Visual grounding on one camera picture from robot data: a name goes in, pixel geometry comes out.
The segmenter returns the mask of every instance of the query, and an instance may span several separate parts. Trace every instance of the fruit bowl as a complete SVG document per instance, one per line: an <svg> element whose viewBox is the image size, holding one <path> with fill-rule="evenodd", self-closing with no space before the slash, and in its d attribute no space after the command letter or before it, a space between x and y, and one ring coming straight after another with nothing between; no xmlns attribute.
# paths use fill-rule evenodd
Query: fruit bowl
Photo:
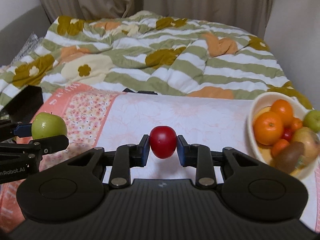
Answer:
<svg viewBox="0 0 320 240"><path fill-rule="evenodd" d="M283 99L288 101L293 110L294 117L298 117L303 120L304 116L307 114L308 110L306 110L302 105L298 102L294 101L292 98L277 92L266 92L259 95L252 103L250 113L247 117L247 132L249 137L250 146L255 157L268 165L272 166L272 157L271 157L271 149L270 147L265 147L263 145L258 145L253 133L253 123L255 119L262 114L263 112L269 111L271 105L278 99ZM299 180L302 180L309 176L315 169L316 164L318 162L318 158L316 158L312 163L303 169L295 169L291 175L296 177Z"/></svg>

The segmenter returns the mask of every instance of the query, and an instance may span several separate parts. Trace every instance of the black ribbed plate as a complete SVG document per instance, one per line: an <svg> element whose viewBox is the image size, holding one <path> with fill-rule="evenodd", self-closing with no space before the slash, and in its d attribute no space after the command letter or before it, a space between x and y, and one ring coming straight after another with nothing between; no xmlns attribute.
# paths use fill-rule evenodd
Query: black ribbed plate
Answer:
<svg viewBox="0 0 320 240"><path fill-rule="evenodd" d="M261 224L229 211L217 194L191 180L135 179L112 190L91 214L64 224L26 220L14 240L302 240L315 233L299 220Z"/></svg>

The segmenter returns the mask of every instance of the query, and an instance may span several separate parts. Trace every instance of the white bowl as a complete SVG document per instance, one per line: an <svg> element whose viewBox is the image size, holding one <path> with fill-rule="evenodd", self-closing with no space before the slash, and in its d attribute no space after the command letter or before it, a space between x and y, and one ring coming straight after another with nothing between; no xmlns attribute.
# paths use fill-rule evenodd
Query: white bowl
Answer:
<svg viewBox="0 0 320 240"><path fill-rule="evenodd" d="M247 132L249 136L250 146L256 158L266 164L270 164L271 156L270 150L259 150L258 144L254 138L253 133L253 119L255 115L260 112L262 109L271 106L276 100L284 99L288 101L294 111L294 116L298 117L299 119L303 120L304 116L307 114L308 110L306 110L302 105L298 102L294 101L292 98L277 92L266 92L259 95L252 103L250 113L247 118ZM312 163L310 163L307 167L303 168L299 172L294 171L292 176L296 177L299 180L302 180L313 173L315 170L318 158L315 159Z"/></svg>

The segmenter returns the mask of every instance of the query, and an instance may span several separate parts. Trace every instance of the green apple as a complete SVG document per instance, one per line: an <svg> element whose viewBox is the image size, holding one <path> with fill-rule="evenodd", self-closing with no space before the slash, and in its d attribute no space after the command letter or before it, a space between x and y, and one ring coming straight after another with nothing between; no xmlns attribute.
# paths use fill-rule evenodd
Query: green apple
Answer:
<svg viewBox="0 0 320 240"><path fill-rule="evenodd" d="M309 127L315 133L320 131L320 111L311 110L303 119L303 126Z"/></svg>
<svg viewBox="0 0 320 240"><path fill-rule="evenodd" d="M57 135L67 136L68 130L64 120L55 114L39 113L31 125L33 140Z"/></svg>

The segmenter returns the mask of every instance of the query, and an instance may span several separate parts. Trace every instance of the red fruit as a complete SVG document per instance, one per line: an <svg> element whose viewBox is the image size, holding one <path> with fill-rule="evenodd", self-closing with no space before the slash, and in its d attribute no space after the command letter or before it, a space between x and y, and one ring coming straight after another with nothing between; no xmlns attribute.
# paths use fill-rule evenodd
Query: red fruit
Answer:
<svg viewBox="0 0 320 240"><path fill-rule="evenodd" d="M292 139L292 136L293 136L292 130L289 128L284 128L284 132L283 132L283 135L281 136L281 139L285 139L288 142L290 142Z"/></svg>
<svg viewBox="0 0 320 240"><path fill-rule="evenodd" d="M157 126L150 132L150 147L160 159L170 157L177 147L177 134L169 126Z"/></svg>

